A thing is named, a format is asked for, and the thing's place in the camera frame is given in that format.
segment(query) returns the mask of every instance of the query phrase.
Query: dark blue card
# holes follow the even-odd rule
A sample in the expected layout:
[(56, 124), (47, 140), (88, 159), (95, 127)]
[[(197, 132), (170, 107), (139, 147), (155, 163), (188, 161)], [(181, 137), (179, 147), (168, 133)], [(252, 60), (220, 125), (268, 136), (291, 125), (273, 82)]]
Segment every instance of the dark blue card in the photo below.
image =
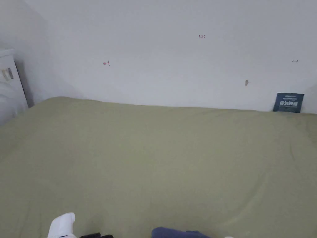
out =
[(301, 112), (304, 94), (302, 93), (277, 93), (273, 112)]

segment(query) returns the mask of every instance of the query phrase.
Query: bed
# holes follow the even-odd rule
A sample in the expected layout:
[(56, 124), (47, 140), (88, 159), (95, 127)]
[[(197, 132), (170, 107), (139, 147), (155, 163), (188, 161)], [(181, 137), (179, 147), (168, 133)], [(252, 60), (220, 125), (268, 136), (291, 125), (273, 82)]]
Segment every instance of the bed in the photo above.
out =
[(317, 115), (48, 99), (0, 127), (1, 237), (317, 237)]

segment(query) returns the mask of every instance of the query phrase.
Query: blue fabric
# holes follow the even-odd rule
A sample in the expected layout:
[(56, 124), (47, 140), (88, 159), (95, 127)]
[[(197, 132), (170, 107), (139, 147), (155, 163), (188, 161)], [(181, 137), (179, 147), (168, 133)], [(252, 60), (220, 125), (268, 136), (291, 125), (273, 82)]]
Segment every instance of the blue fabric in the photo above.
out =
[(178, 231), (174, 229), (157, 227), (152, 230), (152, 238), (210, 238), (199, 231)]

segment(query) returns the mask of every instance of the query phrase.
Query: black object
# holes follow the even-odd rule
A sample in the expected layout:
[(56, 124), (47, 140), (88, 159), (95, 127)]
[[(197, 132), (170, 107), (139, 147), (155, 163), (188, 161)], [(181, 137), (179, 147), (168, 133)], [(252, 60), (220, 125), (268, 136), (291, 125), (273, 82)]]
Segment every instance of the black object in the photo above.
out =
[(304, 94), (302, 93), (277, 93), (273, 112), (301, 112)]
[(94, 234), (90, 234), (90, 235), (84, 235), (84, 236), (81, 236), (79, 238), (113, 238), (113, 236), (112, 235), (101, 236), (100, 233), (94, 233)]

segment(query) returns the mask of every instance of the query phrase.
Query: white wall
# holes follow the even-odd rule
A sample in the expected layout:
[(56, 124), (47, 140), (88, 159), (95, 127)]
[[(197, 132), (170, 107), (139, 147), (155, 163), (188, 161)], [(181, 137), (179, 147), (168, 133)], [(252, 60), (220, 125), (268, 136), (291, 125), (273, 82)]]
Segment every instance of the white wall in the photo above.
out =
[(315, 0), (2, 4), (11, 21), (0, 22), (0, 41), (18, 50), (30, 104), (71, 96), (272, 110), (277, 92), (292, 92), (317, 113)]

